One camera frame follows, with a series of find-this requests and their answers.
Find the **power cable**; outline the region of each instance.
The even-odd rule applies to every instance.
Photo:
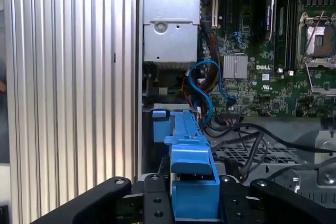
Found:
[[[279,171],[273,173],[272,175],[270,175],[266,179],[273,180],[273,179],[275,179],[276,177],[279,177],[281,174],[283,174],[284,172],[286,172],[288,170],[316,170],[316,169],[322,168],[324,166],[327,166],[327,165],[330,165],[330,164],[333,164],[333,163],[336,163],[336,157],[328,159],[328,160],[326,160],[322,163],[319,163],[319,164],[302,164],[302,165],[287,166],[287,167],[282,168]]]

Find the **black cable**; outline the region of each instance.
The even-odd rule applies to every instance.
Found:
[[[242,138],[242,132],[240,131],[240,130],[238,130],[238,136],[240,137],[240,138]],[[247,150],[247,148],[246,148],[246,145],[245,145],[245,143],[244,142],[242,142],[242,145],[243,145],[243,147],[244,147],[244,151],[245,152],[248,152],[248,150]]]
[[[334,114],[332,113],[332,111],[324,108],[324,107],[311,107],[308,111],[307,111],[307,117],[309,117],[309,112],[312,112],[312,111],[324,111],[324,112],[327,112],[330,117],[331,117],[331,120],[332,120],[332,129],[335,129],[335,126],[336,126],[336,122],[335,122],[335,117],[334,117]]]
[[[261,141],[264,143],[265,151],[264,151],[262,157],[260,158],[260,160],[256,163],[256,165],[251,167],[251,169],[248,171],[247,176],[248,176],[248,174],[253,172],[255,169],[257,169],[264,162],[265,157],[268,154],[268,144],[267,144],[266,140],[262,139]]]
[[[231,128],[227,129],[226,131],[224,131],[223,133],[217,135],[217,136],[211,136],[213,138],[220,138],[222,136],[227,135],[229,132],[239,129],[241,127],[253,127],[259,131],[264,132],[266,135],[269,135],[271,138],[273,138],[275,141],[277,141],[278,143],[289,147],[289,148],[295,148],[298,150],[302,150],[302,151],[306,151],[306,152],[314,152],[314,153],[334,153],[336,151],[333,150],[327,150],[327,149],[321,149],[321,148],[315,148],[315,147],[310,147],[310,146],[304,146],[304,145],[300,145],[300,144],[295,144],[295,143],[290,143],[290,142],[286,142],[285,140],[282,140],[281,138],[279,138],[278,136],[274,135],[273,133],[271,133],[269,130],[267,130],[266,128],[258,125],[258,124],[254,124],[254,123],[237,123],[234,124]]]
[[[221,141],[220,143],[218,143],[218,144],[216,144],[215,146],[212,147],[212,153],[219,150],[220,148],[222,148],[226,144],[237,144],[237,143],[241,143],[243,141],[249,141],[249,140],[252,140],[252,139],[258,137],[259,134],[260,134],[259,132],[254,132],[254,133],[251,133],[251,134],[243,136],[243,137]]]
[[[273,180],[276,177],[280,176],[281,174],[283,174],[284,172],[288,171],[288,170],[316,170],[319,168],[322,168],[324,166],[330,165],[336,163],[336,157],[333,157],[331,159],[328,159],[322,163],[319,164],[303,164],[303,165],[292,165],[292,166],[287,166],[283,169],[280,169],[279,171],[273,173],[272,175],[270,175],[269,177],[267,177],[266,179],[268,180]]]
[[[248,174],[248,172],[251,169],[253,160],[257,154],[257,151],[259,149],[259,144],[261,142],[261,140],[264,137],[264,133],[263,132],[259,132],[259,135],[257,136],[256,140],[253,142],[252,148],[250,150],[250,153],[248,155],[248,158],[246,160],[245,165],[240,169],[240,174],[245,177],[245,175]]]

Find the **vent grille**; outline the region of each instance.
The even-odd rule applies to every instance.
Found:
[[[244,163],[246,162],[248,155],[251,150],[251,145],[243,146],[232,146],[232,147],[223,147],[220,148],[215,153],[215,157],[217,158],[230,158],[234,159],[237,162]],[[259,160],[263,154],[265,149],[259,148],[255,160]],[[296,156],[294,153],[295,149],[292,148],[268,148],[267,156],[264,159],[264,163],[271,164],[297,164]]]

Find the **bolt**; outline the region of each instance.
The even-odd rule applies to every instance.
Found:
[[[222,181],[224,181],[224,182],[229,182],[229,181],[230,181],[230,178],[229,178],[229,177],[226,177],[226,176],[223,176],[223,177],[222,177]]]
[[[122,178],[119,178],[119,179],[117,179],[117,180],[115,181],[115,183],[118,184],[118,185],[121,185],[121,184],[124,184],[124,183],[125,183],[125,180],[122,179]]]
[[[266,182],[261,181],[261,180],[259,180],[259,181],[257,182],[257,184],[258,184],[259,186],[262,186],[262,187],[267,186]]]
[[[329,173],[324,175],[324,180],[328,185],[332,185],[335,183],[335,177]]]
[[[158,175],[153,175],[153,176],[151,177],[151,179],[152,179],[152,180],[158,180],[159,177],[158,177]]]

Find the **metal plate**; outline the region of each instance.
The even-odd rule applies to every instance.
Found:
[[[135,177],[135,1],[5,0],[13,223]]]

